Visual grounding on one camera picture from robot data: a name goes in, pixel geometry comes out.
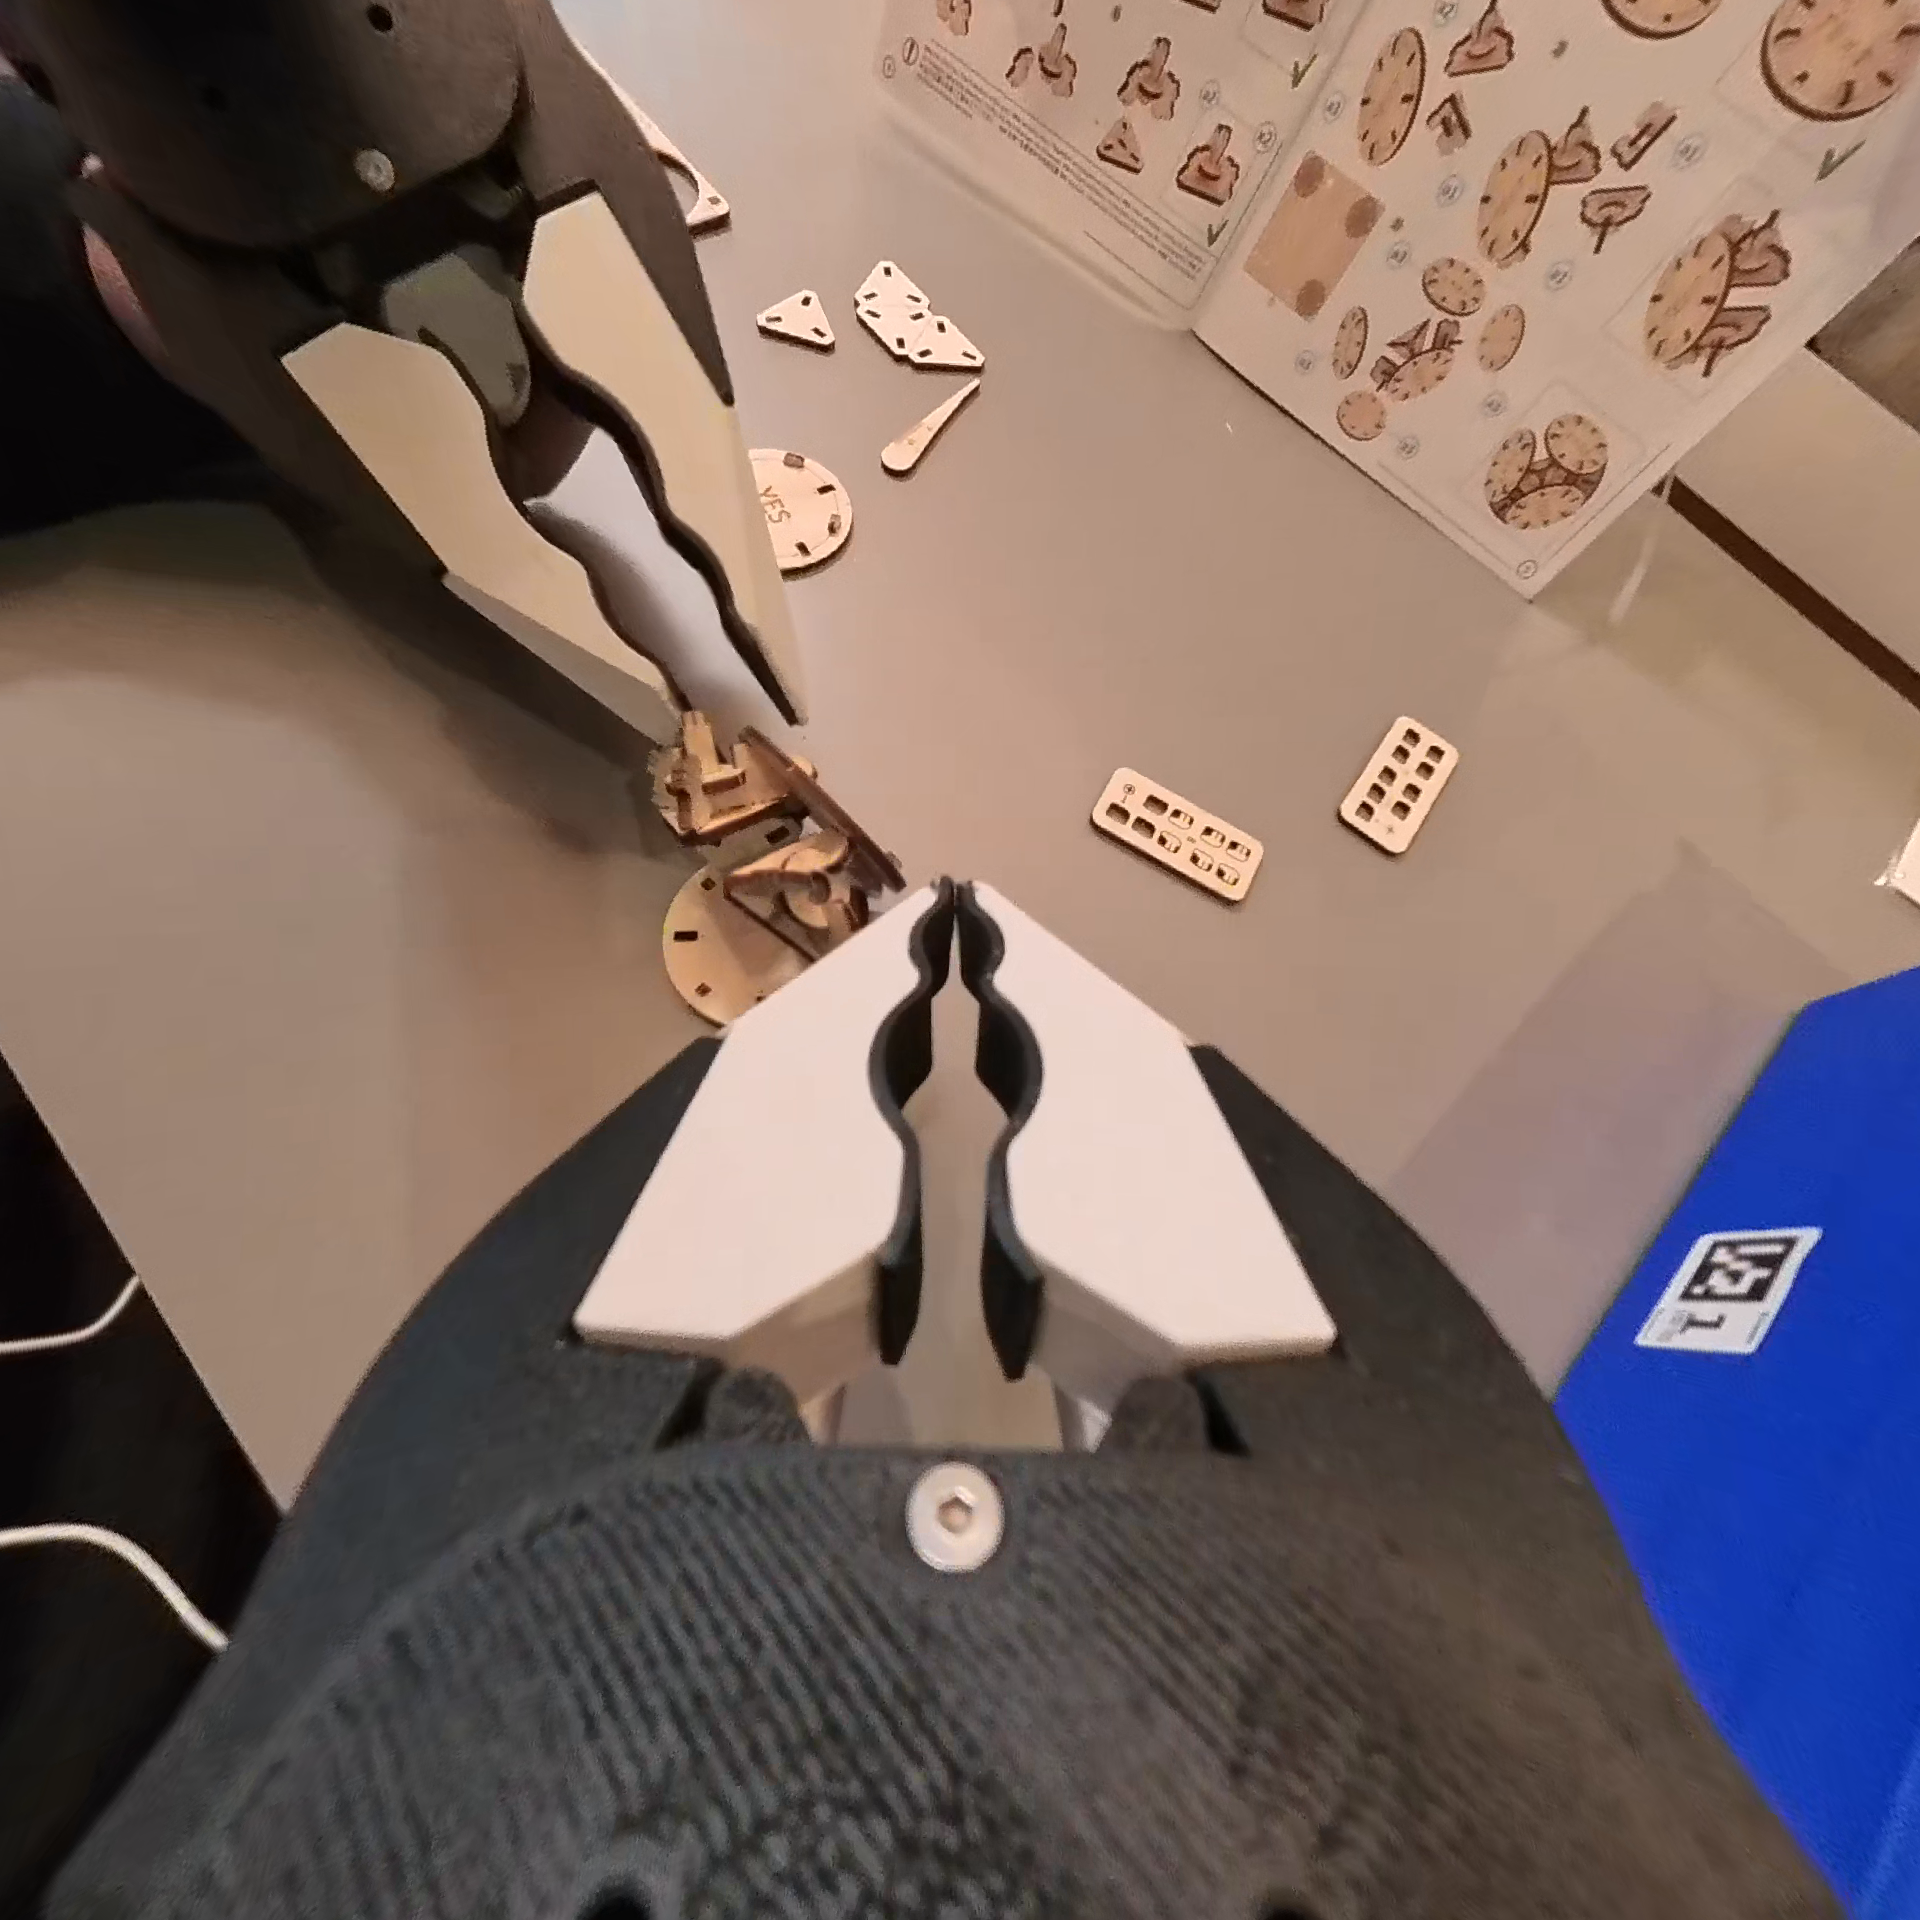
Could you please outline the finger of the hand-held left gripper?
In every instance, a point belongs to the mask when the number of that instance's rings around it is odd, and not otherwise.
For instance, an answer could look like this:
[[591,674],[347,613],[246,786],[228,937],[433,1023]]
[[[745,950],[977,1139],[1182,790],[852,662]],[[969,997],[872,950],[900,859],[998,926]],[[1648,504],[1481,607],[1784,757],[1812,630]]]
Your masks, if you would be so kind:
[[704,579],[742,664],[801,728],[801,643],[676,187],[554,5],[519,3],[514,38],[514,160],[535,202],[521,313],[564,400],[619,448],[658,533]]
[[681,711],[585,566],[521,514],[497,472],[489,413],[444,352],[345,322],[281,366],[423,541],[455,599],[615,715]]

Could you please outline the perforated angular wooden part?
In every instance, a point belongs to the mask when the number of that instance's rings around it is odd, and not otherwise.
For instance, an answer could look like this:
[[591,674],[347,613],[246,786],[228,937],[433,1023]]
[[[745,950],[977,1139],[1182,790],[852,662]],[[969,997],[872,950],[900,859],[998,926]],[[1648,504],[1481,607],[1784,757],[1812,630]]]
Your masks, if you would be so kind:
[[899,363],[927,374],[985,369],[985,355],[891,258],[881,258],[855,290],[855,320]]

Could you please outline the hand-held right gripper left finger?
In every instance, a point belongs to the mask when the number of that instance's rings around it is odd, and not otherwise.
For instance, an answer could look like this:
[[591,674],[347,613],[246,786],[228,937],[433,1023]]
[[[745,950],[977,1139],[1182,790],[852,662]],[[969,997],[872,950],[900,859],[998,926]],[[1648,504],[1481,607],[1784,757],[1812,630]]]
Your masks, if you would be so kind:
[[775,1377],[831,1442],[849,1389],[899,1365],[923,1282],[908,1103],[932,1067],[953,886],[860,931],[716,1043],[598,1266],[578,1341]]

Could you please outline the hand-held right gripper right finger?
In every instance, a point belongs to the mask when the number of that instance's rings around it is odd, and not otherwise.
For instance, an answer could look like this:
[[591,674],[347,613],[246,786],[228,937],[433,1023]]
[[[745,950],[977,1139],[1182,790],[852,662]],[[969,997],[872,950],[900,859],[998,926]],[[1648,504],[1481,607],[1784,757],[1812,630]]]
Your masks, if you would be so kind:
[[1146,1378],[1337,1344],[1188,1039],[985,882],[955,889],[993,1146],[982,1305],[999,1369],[1095,1451]]

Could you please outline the blue box with tag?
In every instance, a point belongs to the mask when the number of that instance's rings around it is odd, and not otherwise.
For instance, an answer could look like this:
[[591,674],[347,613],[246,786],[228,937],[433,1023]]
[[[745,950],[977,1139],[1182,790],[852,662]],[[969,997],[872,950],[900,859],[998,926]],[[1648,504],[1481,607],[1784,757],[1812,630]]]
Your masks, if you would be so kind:
[[1811,1001],[1555,1394],[1849,1915],[1919,1915],[1919,971]]

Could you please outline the round wooden disc part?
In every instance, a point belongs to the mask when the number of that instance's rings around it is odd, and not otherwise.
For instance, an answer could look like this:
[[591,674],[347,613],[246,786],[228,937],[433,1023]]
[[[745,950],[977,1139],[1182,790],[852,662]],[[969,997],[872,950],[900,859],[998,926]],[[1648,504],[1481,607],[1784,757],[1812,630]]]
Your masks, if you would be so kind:
[[852,537],[849,487],[793,448],[752,448],[752,478],[782,577],[815,573]]

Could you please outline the wooden part sheet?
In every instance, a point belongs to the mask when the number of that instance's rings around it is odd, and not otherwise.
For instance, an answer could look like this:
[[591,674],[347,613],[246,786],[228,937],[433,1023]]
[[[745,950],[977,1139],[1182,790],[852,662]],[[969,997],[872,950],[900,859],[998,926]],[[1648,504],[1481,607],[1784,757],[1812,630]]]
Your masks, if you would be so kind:
[[636,103],[631,120],[651,157],[656,157],[674,187],[688,234],[719,234],[732,224],[732,203],[713,182],[687,158],[681,146]]

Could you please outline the wooden model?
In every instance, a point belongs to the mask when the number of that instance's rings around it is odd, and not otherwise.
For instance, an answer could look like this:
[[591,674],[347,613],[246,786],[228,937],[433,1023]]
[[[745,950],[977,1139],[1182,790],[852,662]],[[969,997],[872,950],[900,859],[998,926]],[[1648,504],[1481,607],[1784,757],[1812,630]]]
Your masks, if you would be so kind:
[[698,858],[664,918],[664,969],[710,1027],[761,1006],[905,893],[899,863],[815,763],[754,728],[722,744],[688,711],[649,779],[664,825]]

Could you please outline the long rectangular slotted wooden part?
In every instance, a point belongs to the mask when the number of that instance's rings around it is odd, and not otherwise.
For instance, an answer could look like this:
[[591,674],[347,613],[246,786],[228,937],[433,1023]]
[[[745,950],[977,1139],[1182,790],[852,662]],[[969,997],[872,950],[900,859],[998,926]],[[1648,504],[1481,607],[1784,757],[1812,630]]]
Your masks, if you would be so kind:
[[1192,888],[1224,904],[1249,899],[1262,843],[1162,779],[1120,766],[1098,794],[1089,824]]

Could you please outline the instruction sheet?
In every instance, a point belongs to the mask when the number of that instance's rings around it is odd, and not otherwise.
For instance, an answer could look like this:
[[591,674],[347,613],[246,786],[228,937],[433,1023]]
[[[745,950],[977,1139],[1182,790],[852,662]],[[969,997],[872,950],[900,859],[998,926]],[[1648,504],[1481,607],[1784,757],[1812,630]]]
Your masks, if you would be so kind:
[[899,3],[908,126],[1532,599],[1916,239],[1916,3]]

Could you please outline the short rectangular slotted wooden part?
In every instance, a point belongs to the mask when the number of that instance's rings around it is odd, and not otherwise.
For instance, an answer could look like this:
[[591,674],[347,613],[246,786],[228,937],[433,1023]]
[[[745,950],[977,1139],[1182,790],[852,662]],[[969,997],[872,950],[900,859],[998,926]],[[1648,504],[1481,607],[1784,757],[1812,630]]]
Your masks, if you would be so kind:
[[1384,733],[1336,816],[1378,854],[1401,858],[1425,831],[1457,768],[1457,745],[1419,718],[1401,714]]

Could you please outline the teardrop-shaped wooden part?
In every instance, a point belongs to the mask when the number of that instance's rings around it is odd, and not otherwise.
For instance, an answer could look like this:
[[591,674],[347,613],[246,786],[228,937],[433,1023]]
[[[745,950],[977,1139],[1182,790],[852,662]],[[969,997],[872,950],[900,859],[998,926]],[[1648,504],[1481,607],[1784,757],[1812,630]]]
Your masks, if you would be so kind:
[[908,478],[928,456],[928,448],[947,433],[979,394],[982,381],[975,378],[964,387],[943,398],[923,419],[914,421],[904,435],[890,439],[881,448],[881,472],[890,478]]

